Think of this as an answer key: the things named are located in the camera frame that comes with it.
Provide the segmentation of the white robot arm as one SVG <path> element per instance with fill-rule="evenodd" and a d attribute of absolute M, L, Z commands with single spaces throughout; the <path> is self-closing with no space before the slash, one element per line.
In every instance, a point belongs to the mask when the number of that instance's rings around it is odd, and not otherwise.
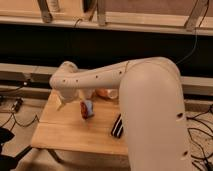
<path fill-rule="evenodd" d="M 181 76 L 171 60 L 128 60 L 86 71 L 66 61 L 50 85 L 63 103 L 77 89 L 119 91 L 131 171 L 192 171 Z"/>

